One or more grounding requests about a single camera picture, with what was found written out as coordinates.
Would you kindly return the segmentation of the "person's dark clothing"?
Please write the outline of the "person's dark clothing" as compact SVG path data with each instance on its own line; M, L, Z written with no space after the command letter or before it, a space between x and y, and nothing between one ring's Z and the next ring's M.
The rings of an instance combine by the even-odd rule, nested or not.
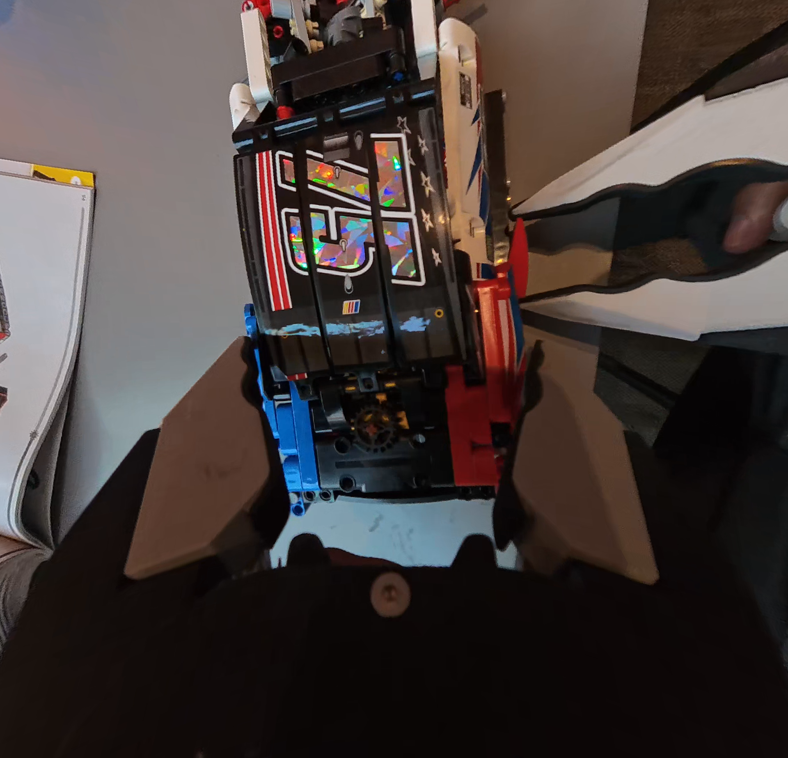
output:
M747 347L608 329L596 394L715 536L786 658L786 332Z

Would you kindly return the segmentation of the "instruction booklet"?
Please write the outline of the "instruction booklet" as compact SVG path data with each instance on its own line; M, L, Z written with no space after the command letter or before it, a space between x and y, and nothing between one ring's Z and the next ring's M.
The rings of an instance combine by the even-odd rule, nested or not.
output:
M2 160L2 535L54 545L51 501L87 290L94 175Z

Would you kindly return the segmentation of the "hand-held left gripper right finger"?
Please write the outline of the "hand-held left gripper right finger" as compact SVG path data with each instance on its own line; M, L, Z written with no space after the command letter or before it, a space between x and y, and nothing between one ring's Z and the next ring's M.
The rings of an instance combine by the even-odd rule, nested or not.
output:
M621 423L592 388L569 388L537 339L492 510L499 551L551 575L585 563L653 585L659 570Z

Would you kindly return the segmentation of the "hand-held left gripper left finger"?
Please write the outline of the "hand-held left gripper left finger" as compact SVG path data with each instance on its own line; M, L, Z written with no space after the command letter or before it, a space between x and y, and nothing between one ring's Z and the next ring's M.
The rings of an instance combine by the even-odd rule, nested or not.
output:
M240 336L165 415L124 575L145 580L207 559L232 576L273 569L289 519L280 453Z

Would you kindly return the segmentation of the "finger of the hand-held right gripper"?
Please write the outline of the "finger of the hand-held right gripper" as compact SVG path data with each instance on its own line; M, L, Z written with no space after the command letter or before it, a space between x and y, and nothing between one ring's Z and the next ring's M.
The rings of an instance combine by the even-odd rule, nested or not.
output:
M721 276L653 278L633 287L578 286L521 304L545 317L695 342L731 332L786 330L787 259Z
M786 181L787 79L696 96L513 206L525 221L641 198L683 182Z

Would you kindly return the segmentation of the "toy brick car model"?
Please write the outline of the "toy brick car model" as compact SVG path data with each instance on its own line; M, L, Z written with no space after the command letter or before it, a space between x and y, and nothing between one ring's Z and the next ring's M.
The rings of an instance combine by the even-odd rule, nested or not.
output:
M528 278L461 0L245 0L229 94L261 408L291 512L494 499Z

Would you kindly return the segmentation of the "person's right hand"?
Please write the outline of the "person's right hand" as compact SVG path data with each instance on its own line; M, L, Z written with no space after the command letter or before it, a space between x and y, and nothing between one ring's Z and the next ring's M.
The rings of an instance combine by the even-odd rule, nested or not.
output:
M748 184L737 193L723 239L726 253L747 253L769 239L784 189L782 182L761 182Z

